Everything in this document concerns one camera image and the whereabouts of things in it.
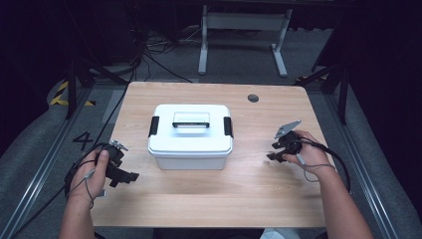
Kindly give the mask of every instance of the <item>table top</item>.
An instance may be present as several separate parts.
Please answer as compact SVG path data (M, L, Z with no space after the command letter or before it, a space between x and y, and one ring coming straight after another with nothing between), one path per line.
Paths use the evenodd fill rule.
M259 97L256 103L248 95ZM233 122L233 151L222 170L161 170L148 152L154 110L161 104L224 105ZM280 125L325 143L306 91L300 87L131 83L111 138L129 148L121 169L136 182L108 186L92 209L96 226L323 227L319 184L298 166L266 155Z

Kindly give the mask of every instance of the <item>marking on floor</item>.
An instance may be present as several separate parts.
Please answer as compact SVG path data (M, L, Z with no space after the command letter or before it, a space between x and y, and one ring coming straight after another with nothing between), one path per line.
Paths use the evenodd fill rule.
M69 83L67 80L64 80L62 84L59 86L59 89L56 91L56 94L54 95L52 101L50 102L50 106L52 105L60 105L60 106L68 106L69 101L68 100L61 100L62 94L65 91L65 89L68 87ZM96 105L96 101L86 101L85 106L86 107L94 107Z

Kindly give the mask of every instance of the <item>box lid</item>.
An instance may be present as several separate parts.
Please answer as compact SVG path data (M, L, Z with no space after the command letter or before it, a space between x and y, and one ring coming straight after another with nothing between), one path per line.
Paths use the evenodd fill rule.
M221 105L159 105L149 131L155 155L224 155L232 150L229 109Z

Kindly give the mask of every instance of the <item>gray carpet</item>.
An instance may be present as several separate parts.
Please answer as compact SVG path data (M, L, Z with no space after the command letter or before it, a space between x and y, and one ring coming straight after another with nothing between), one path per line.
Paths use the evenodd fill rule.
M207 74L199 76L198 60L200 44L192 42L181 46L166 54L153 55L154 60L169 70L193 82L199 83L229 83L255 85L291 85L297 77L308 76L320 50L330 31L289 31L282 48L283 58L289 76L280 78L276 68L270 44L277 39L271 32L261 32L254 36L245 36L244 32L217 32L211 35ZM163 70L147 58L138 67L134 80L144 81L180 81L171 73ZM130 74L122 76L128 79ZM62 79L46 96L49 103ZM379 222L373 214L371 204L362 189L356 171L351 162L351 155L347 149L338 128L336 118L330 113L326 96L317 90L320 82L306 86L319 124L324 133L328 146L344 159L351 176L353 198L363 212L375 238L385 237ZM94 107L82 107L76 115L73 125L63 138L55 163L49 171L47 179L42 185L34 203L28 205L31 210L28 219L63 185L63 179L72 162L83 153L81 142L73 139L89 133L95 139L100 134L111 109L118 101L124 89L107 79L99 79L89 94L89 100L95 101ZM65 106L50 106L50 109L33 123L31 123L4 153L0 162L0 203L3 205L0 214L0 225L6 226L9 218L17 208L26 188L36 174L43 159L49 153L50 147L58 138L61 126L67 112ZM416 212L405 192L397 182L388 166L365 116L350 89L347 98L346 111L347 128L358 148L372 182L389 216L396 235L389 238L422 238L422 228ZM105 127L101 141L108 141L112 133L115 116ZM65 198L63 193L55 199L17 238L57 238ZM323 228L301 229L302 238L316 238ZM98 228L97 231L106 238L145 238L152 236L151 228Z

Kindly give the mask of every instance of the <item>white plastic box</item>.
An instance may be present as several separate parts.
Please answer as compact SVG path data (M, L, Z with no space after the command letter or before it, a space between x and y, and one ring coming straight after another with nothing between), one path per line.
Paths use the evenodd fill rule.
M159 105L148 150L161 169L223 169L233 148L229 109L220 105Z

